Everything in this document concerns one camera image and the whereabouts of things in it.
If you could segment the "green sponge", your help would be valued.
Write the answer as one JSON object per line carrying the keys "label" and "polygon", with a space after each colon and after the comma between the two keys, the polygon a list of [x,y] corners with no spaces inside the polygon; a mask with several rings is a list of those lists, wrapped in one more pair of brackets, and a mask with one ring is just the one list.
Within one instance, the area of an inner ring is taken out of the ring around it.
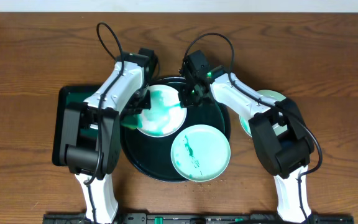
{"label": "green sponge", "polygon": [[127,129],[137,129],[141,127],[137,114],[127,114],[121,119],[121,126]]}

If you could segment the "green stained plate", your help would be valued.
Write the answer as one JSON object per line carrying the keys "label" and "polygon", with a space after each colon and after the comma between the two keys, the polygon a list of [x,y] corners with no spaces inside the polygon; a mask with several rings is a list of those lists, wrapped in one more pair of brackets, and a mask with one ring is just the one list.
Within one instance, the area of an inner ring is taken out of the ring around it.
{"label": "green stained plate", "polygon": [[175,137],[170,158],[175,170],[186,180],[207,182],[225,171],[231,148],[220,130],[197,124],[185,128]]}
{"label": "green stained plate", "polygon": [[154,138],[178,131],[187,116],[187,109],[180,106],[178,91],[168,85],[152,85],[147,90],[150,92],[150,109],[136,115],[137,129]]}

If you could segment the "green stained plate front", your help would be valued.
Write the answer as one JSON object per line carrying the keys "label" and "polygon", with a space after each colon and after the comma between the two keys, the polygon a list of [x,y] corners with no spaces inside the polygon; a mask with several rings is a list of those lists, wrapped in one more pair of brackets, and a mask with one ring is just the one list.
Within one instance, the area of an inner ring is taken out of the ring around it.
{"label": "green stained plate front", "polygon": [[225,171],[231,148],[220,130],[197,124],[185,128],[175,137],[170,158],[175,170],[186,180],[207,182]]}

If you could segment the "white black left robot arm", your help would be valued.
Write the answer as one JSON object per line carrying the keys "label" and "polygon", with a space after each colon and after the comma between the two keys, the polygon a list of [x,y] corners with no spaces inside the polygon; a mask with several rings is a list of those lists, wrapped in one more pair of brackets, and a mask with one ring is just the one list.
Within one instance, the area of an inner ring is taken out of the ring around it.
{"label": "white black left robot arm", "polygon": [[118,210],[111,174],[121,151],[121,119],[150,108],[145,89],[155,67],[153,50],[122,53],[100,86],[65,86],[59,92],[52,162],[66,166],[83,190],[88,223],[112,223]]}

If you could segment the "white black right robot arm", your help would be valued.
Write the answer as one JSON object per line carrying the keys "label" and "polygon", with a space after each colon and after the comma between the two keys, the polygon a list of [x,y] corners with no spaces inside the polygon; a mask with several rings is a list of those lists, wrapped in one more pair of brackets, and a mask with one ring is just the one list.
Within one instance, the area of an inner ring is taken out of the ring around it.
{"label": "white black right robot arm", "polygon": [[310,223],[306,176],[314,172],[308,165],[319,146],[296,103],[265,96],[221,66],[182,67],[180,75],[187,84],[179,93],[184,107],[216,101],[247,121],[257,158],[274,178],[279,217],[287,223]]}

